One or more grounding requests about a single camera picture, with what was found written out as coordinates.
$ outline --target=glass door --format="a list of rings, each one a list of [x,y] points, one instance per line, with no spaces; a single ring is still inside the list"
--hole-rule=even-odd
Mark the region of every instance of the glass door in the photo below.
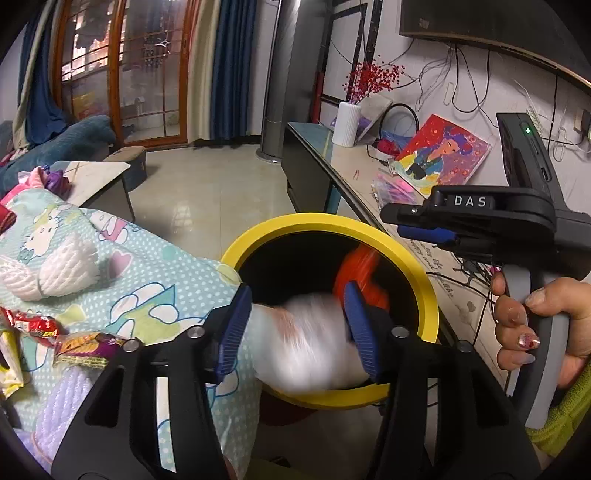
[[[120,1],[119,82],[114,90],[119,111],[113,112],[118,137],[148,146],[185,142],[185,100],[180,99],[186,96],[188,0]]]
[[[74,121],[109,115],[108,50],[115,0],[72,0],[64,9],[61,107]]]

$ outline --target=yellow bucket rim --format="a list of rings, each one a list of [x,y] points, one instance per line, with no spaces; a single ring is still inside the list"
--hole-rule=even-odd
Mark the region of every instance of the yellow bucket rim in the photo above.
[[[358,220],[331,213],[292,213],[255,225],[239,236],[222,257],[222,262],[239,271],[244,261],[261,245],[284,235],[299,232],[330,232],[348,236],[378,250],[404,274],[414,292],[418,307],[418,335],[434,343],[439,331],[437,297],[427,274],[416,258],[389,235]],[[388,396],[389,384],[371,384],[348,390],[325,390],[313,394],[291,395],[265,385],[272,395],[305,408],[316,410],[358,408]]]

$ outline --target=candy wrapper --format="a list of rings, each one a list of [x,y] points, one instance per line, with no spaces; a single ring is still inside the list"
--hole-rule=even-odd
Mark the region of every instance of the candy wrapper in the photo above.
[[[60,333],[55,318],[26,312],[12,314],[12,325],[19,332],[28,335],[36,342],[52,348]]]
[[[4,398],[24,385],[11,316],[10,310],[0,307],[0,390]]]
[[[125,339],[104,332],[77,332],[58,335],[53,364],[68,363],[104,368]]]

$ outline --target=human hand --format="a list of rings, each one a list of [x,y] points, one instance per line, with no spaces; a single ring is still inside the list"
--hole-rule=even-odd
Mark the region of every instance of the human hand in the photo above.
[[[525,325],[527,313],[518,301],[505,295],[501,273],[492,277],[491,290],[499,296],[495,304],[496,339],[502,348],[496,361],[503,370],[514,370],[535,360],[527,350],[538,348],[540,339]],[[560,312],[570,315],[569,342],[558,378],[559,388],[571,386],[585,368],[591,353],[591,285],[573,278],[557,278],[532,292],[525,305],[535,314],[549,317]]]

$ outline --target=blanket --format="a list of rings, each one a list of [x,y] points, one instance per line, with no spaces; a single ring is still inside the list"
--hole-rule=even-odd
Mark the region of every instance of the blanket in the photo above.
[[[238,274],[215,260],[195,258],[165,240],[105,212],[81,209],[47,190],[19,193],[9,203],[17,221],[0,236],[0,251],[39,269],[71,232],[96,246],[100,280],[87,290],[42,301],[22,301],[0,285],[0,305],[55,317],[69,332],[103,330],[144,343],[164,342],[204,322],[231,301]],[[249,327],[235,368],[207,388],[222,452],[243,478],[258,424],[259,383],[249,354]],[[10,397],[22,429],[33,432],[61,372],[53,350],[21,336],[26,385]],[[174,470],[167,384],[158,384],[158,437],[163,467]]]

